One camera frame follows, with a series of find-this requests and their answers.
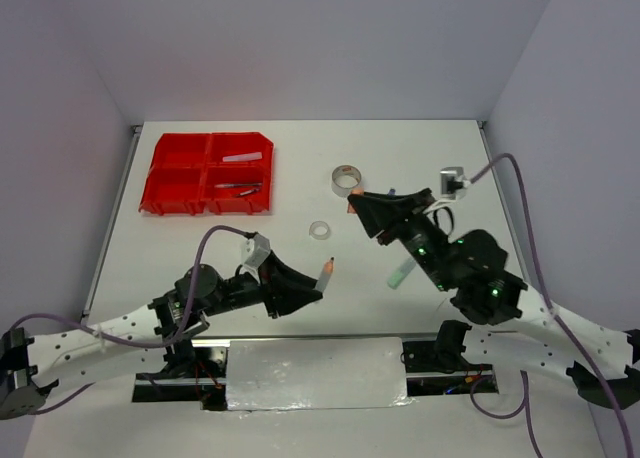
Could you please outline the orange-tipped clear highlighter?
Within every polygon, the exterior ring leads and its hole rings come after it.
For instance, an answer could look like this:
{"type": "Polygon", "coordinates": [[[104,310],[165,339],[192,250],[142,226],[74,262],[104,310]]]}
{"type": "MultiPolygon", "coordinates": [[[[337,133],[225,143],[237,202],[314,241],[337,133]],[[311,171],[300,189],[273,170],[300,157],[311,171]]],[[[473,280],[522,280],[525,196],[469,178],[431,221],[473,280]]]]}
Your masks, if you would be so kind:
{"type": "Polygon", "coordinates": [[[327,260],[325,262],[325,264],[323,265],[323,268],[321,270],[321,273],[316,281],[316,285],[314,287],[314,290],[319,292],[320,294],[324,294],[326,291],[326,288],[333,276],[334,273],[334,266],[335,266],[335,258],[331,257],[329,260],[327,260]]]}

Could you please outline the teal ink pen refill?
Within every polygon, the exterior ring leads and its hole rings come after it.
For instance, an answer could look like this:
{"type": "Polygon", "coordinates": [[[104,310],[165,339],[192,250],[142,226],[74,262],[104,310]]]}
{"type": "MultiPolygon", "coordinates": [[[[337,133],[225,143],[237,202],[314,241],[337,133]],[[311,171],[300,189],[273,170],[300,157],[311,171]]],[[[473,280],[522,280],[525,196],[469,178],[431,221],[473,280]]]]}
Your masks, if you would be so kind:
{"type": "Polygon", "coordinates": [[[214,185],[215,189],[237,189],[237,188],[260,188],[261,182],[250,183],[217,183],[214,185]]]}

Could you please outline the pink highlighter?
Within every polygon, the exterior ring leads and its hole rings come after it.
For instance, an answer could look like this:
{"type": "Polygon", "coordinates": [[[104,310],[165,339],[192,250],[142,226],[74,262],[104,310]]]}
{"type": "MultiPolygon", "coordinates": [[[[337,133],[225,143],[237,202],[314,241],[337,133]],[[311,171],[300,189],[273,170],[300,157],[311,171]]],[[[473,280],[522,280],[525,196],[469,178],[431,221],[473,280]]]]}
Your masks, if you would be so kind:
{"type": "Polygon", "coordinates": [[[234,162],[251,162],[251,161],[259,161],[263,158],[263,154],[260,151],[243,153],[243,154],[235,154],[224,156],[221,161],[223,163],[234,163],[234,162]]]}

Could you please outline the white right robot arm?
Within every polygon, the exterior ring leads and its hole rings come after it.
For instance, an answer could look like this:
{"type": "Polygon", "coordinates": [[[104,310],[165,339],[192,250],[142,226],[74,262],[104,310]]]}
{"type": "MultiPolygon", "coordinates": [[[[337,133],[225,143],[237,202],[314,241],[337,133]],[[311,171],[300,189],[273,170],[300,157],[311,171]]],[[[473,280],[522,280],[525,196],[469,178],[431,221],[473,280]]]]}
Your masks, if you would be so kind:
{"type": "Polygon", "coordinates": [[[507,252],[485,230],[455,240],[432,221],[430,190],[405,196],[352,193],[350,208],[383,246],[400,242],[463,316],[445,320],[429,355],[452,371],[513,365],[557,378],[589,403],[626,409],[639,401],[639,333],[616,331],[554,303],[506,269],[507,252]]]}

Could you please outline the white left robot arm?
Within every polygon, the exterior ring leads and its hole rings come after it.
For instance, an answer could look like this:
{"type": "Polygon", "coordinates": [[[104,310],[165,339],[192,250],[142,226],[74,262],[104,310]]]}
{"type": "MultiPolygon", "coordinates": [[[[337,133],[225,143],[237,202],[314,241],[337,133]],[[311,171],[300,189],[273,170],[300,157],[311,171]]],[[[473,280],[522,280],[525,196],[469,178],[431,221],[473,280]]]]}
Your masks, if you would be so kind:
{"type": "Polygon", "coordinates": [[[262,305],[277,319],[321,300],[325,287],[270,254],[256,272],[227,279],[198,264],[150,304],[92,327],[31,336],[13,326],[1,338],[1,417],[43,414],[58,393],[122,375],[185,376],[203,361],[192,341],[209,317],[262,305]]]}

